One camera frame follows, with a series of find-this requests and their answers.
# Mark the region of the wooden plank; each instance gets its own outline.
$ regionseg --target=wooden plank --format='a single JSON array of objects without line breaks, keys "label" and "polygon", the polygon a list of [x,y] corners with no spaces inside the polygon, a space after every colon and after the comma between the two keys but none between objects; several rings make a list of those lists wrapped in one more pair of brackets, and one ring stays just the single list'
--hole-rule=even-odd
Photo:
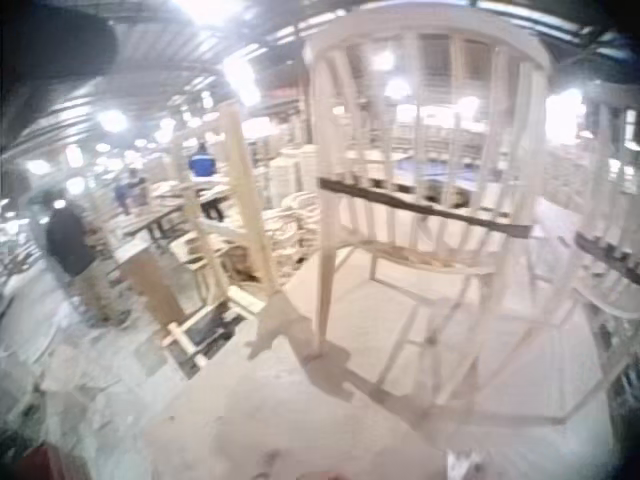
[{"label": "wooden plank", "polygon": [[187,219],[189,220],[192,229],[200,239],[202,253],[207,262],[207,266],[205,267],[207,282],[209,285],[215,285],[215,289],[212,288],[209,290],[207,303],[215,304],[220,300],[220,298],[223,298],[226,295],[229,282],[219,260],[215,256],[215,252],[211,248],[211,245],[209,245],[207,234],[200,224],[200,204],[198,202],[195,187],[190,181],[190,176],[185,171],[186,162],[180,161],[181,148],[182,144],[179,143],[179,139],[177,140],[174,137],[171,160],[174,165],[174,170],[178,172],[180,176],[177,180],[184,185],[182,188],[182,194],[185,199],[185,213],[187,215]]},{"label": "wooden plank", "polygon": [[432,205],[418,205],[415,203],[407,202],[388,193],[369,190],[367,188],[362,188],[355,185],[349,185],[338,180],[331,180],[321,177],[318,180],[318,184],[320,188],[325,191],[362,198],[372,203],[379,203],[398,210],[406,210],[409,212],[418,213],[420,215],[433,215],[435,217],[459,220],[461,222],[470,223],[471,225],[485,227],[489,231],[504,233],[514,238],[528,238],[531,230],[533,229],[533,225],[500,223],[492,220],[486,220],[484,218],[470,217],[462,213],[456,213],[448,209],[437,208]]},{"label": "wooden plank", "polygon": [[226,102],[220,106],[220,119],[225,132],[229,180],[246,231],[249,254],[267,292],[279,290],[271,245],[264,230],[260,197],[256,189],[253,168],[242,134],[238,105]]},{"label": "wooden plank", "polygon": [[198,368],[204,368],[207,365],[207,357],[201,353],[197,353],[196,346],[193,344],[191,339],[175,323],[170,324],[168,328],[176,339],[176,342],[178,342],[187,355],[189,357],[193,357],[193,361]]}]

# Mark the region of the factory ceiling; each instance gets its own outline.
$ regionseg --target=factory ceiling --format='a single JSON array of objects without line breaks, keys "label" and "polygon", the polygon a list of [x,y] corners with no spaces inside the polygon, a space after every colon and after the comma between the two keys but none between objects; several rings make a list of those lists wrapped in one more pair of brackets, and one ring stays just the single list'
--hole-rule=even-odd
[{"label": "factory ceiling", "polygon": [[[216,4],[211,18],[190,16],[180,3]],[[48,101],[10,145],[3,163],[29,159],[52,146],[97,143],[128,148],[151,138],[160,119],[180,117],[188,107],[201,115],[202,92],[217,103],[230,96],[221,63],[235,54],[250,59],[263,103],[295,95],[304,71],[305,37],[359,8],[401,1],[361,0],[48,0],[49,6],[104,19],[117,49],[109,67],[94,78],[57,78]],[[497,13],[538,35],[556,62],[558,85],[572,79],[637,81],[635,58],[615,22],[589,1],[449,0]],[[135,127],[108,135],[97,115],[122,111]]]}]

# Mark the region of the wooden chair frame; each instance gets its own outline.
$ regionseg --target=wooden chair frame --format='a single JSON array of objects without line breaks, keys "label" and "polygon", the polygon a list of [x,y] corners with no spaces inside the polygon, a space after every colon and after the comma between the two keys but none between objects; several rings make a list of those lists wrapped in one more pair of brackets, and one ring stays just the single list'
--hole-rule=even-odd
[{"label": "wooden chair frame", "polygon": [[[455,114],[451,132],[448,175],[439,192],[439,205],[429,201],[430,185],[421,175],[428,159],[429,145],[421,121],[421,106],[425,93],[421,42],[424,35],[445,35],[449,39],[451,62],[452,104],[463,96],[465,42],[483,42],[491,48],[491,84],[488,102],[489,134],[485,141],[478,168],[478,182],[470,204],[463,212],[453,208],[456,175],[461,167],[460,114]],[[364,158],[366,137],[361,119],[361,93],[354,80],[354,72],[347,49],[364,45],[370,53],[371,41],[396,36],[402,39],[407,73],[410,76],[416,108],[413,138],[415,171],[409,185],[399,185],[391,163],[391,126],[382,94],[382,75],[367,71],[368,84],[373,91],[372,108],[382,123],[382,151],[384,177],[374,178]],[[357,12],[332,23],[311,39],[307,46],[307,60],[311,73],[312,103],[314,107],[314,136],[319,145],[319,175],[321,205],[319,295],[316,316],[318,348],[326,337],[335,274],[336,250],[341,246],[338,227],[339,200],[346,202],[350,223],[350,243],[372,253],[371,276],[375,276],[377,261],[384,258],[412,268],[442,273],[482,276],[483,298],[481,313],[475,328],[473,343],[464,352],[450,381],[439,393],[436,402],[447,402],[466,372],[480,354],[492,320],[497,315],[508,282],[507,271],[518,238],[526,238],[532,223],[532,208],[539,189],[539,169],[535,165],[544,134],[544,103],[546,99],[549,58],[538,40],[498,17],[486,12],[445,5],[411,5],[379,8]],[[508,62],[518,65],[518,85],[513,115],[512,150],[503,176],[500,193],[493,210],[487,215],[483,197],[490,172],[498,164],[500,139],[506,123],[508,90]],[[332,99],[340,98],[350,116],[350,129],[345,133],[332,112]],[[355,144],[355,160],[346,155]],[[364,218],[357,213],[356,202],[364,203]],[[372,205],[386,207],[386,236],[378,238]],[[434,246],[419,251],[416,245],[402,246],[396,241],[396,212],[410,211],[419,219],[439,219]],[[452,221],[465,224],[459,243],[452,247],[445,241]],[[473,228],[484,228],[484,235],[474,249],[467,249]],[[492,233],[503,234],[499,254],[487,260],[487,244]]]}]

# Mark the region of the blue object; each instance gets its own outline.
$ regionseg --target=blue object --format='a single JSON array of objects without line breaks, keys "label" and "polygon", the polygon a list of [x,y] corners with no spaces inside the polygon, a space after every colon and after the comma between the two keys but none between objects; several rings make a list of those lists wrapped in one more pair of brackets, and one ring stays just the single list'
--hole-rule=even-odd
[{"label": "blue object", "polygon": [[189,160],[189,169],[194,177],[210,177],[216,173],[216,161],[208,153],[196,153]]}]

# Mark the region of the chair back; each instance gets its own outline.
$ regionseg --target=chair back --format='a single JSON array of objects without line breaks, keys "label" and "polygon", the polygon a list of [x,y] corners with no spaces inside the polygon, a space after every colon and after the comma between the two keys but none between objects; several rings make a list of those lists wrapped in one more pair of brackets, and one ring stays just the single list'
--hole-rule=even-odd
[{"label": "chair back", "polygon": [[343,196],[353,238],[450,270],[528,236],[550,70],[539,40],[479,9],[415,4],[338,19],[305,56],[319,187]]},{"label": "chair back", "polygon": [[595,139],[587,205],[575,237],[586,259],[576,285],[609,314],[640,319],[640,89],[594,84],[585,98]]}]

